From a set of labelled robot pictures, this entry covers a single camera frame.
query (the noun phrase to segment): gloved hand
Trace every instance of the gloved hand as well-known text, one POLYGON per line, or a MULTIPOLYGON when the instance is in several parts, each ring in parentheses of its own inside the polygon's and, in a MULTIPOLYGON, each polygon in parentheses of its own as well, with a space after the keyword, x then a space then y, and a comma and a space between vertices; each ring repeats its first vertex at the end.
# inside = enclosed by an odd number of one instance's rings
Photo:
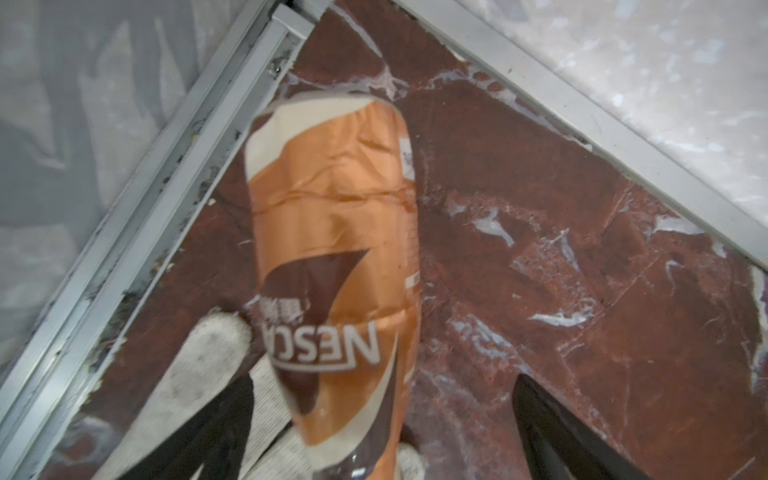
MULTIPOLYGON (((250 379, 230 383, 249 345, 250 328, 236 315, 204 317, 94 480, 310 478, 269 360, 257 362, 250 379)), ((423 457, 412 446, 399 446, 398 465, 403 480, 424 479, 423 457)))

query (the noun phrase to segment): metal strip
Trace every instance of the metal strip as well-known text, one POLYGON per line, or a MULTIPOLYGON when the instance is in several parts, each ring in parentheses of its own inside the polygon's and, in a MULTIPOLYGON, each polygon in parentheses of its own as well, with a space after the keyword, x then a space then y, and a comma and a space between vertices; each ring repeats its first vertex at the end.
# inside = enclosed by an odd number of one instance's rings
POLYGON ((207 112, 219 101, 227 82, 245 58, 245 40, 255 41, 258 38, 269 20, 268 11, 273 3, 250 0, 243 7, 177 113, 157 137, 114 208, 83 249, 25 351, 0 386, 0 449, 7 442, 9 431, 15 427, 19 408, 34 395, 37 384, 48 376, 50 366, 55 363, 72 327, 88 308, 88 297, 93 293, 89 290, 98 288, 106 272, 114 265, 114 257, 120 253, 115 250, 125 247, 120 245, 120 240, 129 240, 135 232, 136 226, 131 229, 131 223, 137 222, 131 220, 140 217, 142 210, 147 211, 159 196, 162 185, 157 186, 157 181, 173 173, 176 159, 191 144, 196 124, 204 122, 207 112))
POLYGON ((45 465, 71 417, 114 356, 113 346, 106 360, 99 361, 97 356, 94 365, 89 362, 126 292, 140 293, 141 301, 133 308, 121 335, 244 141, 242 132, 247 131, 255 113, 272 98, 285 70, 298 55, 304 34, 308 35, 312 25, 285 5, 279 5, 275 14, 280 20, 269 23, 263 31, 229 90, 205 121, 199 138, 72 330, 50 375, 31 394, 29 408, 10 431, 0 454, 0 478, 30 478, 45 465), (293 31, 302 35, 296 36, 293 31), (280 71, 271 68, 275 61, 280 62, 280 71))
POLYGON ((477 63, 685 217, 768 268, 768 227, 595 104, 455 0, 395 0, 460 55, 477 63))

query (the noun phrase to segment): cream stripe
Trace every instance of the cream stripe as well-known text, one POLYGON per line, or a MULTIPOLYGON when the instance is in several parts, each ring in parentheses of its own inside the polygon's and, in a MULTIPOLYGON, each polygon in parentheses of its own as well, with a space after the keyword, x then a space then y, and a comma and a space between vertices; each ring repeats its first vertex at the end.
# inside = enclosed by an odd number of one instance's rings
POLYGON ((272 117, 245 143, 245 172, 248 181, 280 156, 288 141, 331 118, 358 111, 374 99, 364 95, 335 95, 305 98, 281 104, 272 117))
POLYGON ((365 438, 366 433, 371 429, 376 415, 379 413, 384 394, 389 385, 389 378, 394 375, 392 366, 395 364, 395 354, 397 352, 397 336, 395 344, 392 346, 392 352, 389 355, 389 363, 386 366, 381 381, 373 391, 368 402, 357 412, 344 427, 334 436, 325 441, 307 448, 307 456, 310 458, 312 470, 322 470, 323 468, 335 465, 345 459, 353 450, 360 445, 365 438))

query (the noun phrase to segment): white glove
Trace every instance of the white glove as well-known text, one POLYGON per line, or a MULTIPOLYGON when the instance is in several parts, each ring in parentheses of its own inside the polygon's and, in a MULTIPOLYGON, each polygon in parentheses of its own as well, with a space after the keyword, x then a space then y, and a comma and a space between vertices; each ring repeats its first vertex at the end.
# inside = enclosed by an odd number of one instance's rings
MULTIPOLYGON (((211 313, 190 332, 181 350, 120 445, 94 480, 115 480, 153 452, 227 387, 248 353, 250 328, 238 316, 211 313)), ((253 416, 238 479, 305 480, 310 464, 266 357, 250 371, 253 416)), ((423 480, 423 457, 410 445, 398 447, 403 480, 423 480)))

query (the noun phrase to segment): brown marble slab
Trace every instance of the brown marble slab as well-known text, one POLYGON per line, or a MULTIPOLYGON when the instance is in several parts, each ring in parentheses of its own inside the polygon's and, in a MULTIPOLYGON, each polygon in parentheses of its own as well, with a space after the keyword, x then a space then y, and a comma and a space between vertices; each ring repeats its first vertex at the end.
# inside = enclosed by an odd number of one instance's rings
MULTIPOLYGON (((768 478, 763 289, 744 258, 674 231, 674 212, 386 0, 323 16, 280 95, 313 89, 371 91, 409 126, 424 318, 407 425, 427 478, 528 478, 510 403, 520 372, 656 480, 768 478)), ((242 171, 235 161, 217 187, 43 478, 92 475, 197 319, 255 294, 242 171)))

